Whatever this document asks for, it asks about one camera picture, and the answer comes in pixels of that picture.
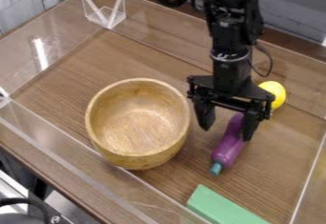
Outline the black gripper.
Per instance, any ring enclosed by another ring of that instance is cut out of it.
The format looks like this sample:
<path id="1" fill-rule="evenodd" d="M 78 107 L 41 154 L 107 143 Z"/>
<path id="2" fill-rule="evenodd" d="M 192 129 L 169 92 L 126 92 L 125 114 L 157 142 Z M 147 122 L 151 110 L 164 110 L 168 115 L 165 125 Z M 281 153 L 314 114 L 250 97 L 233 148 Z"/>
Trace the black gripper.
<path id="1" fill-rule="evenodd" d="M 213 73 L 188 77 L 188 97 L 196 108 L 200 126 L 208 131 L 216 122 L 216 108 L 242 112 L 242 138 L 250 141 L 260 120 L 270 118 L 273 93 L 262 89 L 253 80 L 252 54 L 232 57 L 226 53 L 212 53 Z"/>

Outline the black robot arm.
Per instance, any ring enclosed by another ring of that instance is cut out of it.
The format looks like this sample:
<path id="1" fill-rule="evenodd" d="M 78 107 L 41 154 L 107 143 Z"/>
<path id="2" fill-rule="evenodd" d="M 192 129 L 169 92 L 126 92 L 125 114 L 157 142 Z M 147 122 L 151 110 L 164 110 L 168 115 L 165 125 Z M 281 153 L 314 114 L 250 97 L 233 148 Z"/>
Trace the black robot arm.
<path id="1" fill-rule="evenodd" d="M 177 8 L 196 0 L 158 0 Z M 264 33 L 264 19 L 258 0 L 202 0 L 198 11 L 205 15 L 212 37 L 212 75 L 188 77 L 188 97 L 194 103 L 200 125 L 210 129 L 218 107 L 244 114 L 241 135 L 249 141 L 262 120 L 272 116 L 276 96 L 261 88 L 253 74 L 253 49 Z"/>

